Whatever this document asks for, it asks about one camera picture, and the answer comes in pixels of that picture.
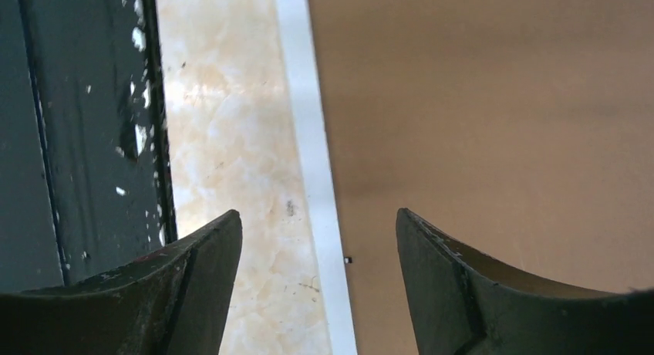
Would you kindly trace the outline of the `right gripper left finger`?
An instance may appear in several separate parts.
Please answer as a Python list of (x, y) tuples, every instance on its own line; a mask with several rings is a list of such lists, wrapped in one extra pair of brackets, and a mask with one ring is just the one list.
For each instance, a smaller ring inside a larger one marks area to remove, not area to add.
[(3, 354), (217, 354), (242, 250), (235, 210), (72, 286), (2, 294)]

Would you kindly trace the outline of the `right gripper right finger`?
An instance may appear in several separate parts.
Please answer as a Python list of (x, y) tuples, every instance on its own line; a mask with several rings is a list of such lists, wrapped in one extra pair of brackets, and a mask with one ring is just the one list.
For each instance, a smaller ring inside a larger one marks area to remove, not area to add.
[(651, 354), (653, 291), (610, 293), (537, 276), (407, 208), (396, 239), (421, 354)]

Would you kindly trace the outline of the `brown backing board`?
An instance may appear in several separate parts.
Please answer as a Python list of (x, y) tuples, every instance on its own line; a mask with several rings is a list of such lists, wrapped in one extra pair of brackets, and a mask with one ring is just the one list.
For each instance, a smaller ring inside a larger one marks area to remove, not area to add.
[(653, 284), (653, 0), (308, 0), (358, 351), (415, 354), (409, 208), (520, 269)]

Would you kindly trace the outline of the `white picture frame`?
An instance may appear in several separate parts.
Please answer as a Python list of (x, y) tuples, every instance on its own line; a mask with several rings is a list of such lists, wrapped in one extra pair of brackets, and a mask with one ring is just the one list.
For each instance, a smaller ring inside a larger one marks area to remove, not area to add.
[(308, 0), (275, 4), (329, 342), (334, 354), (356, 354)]

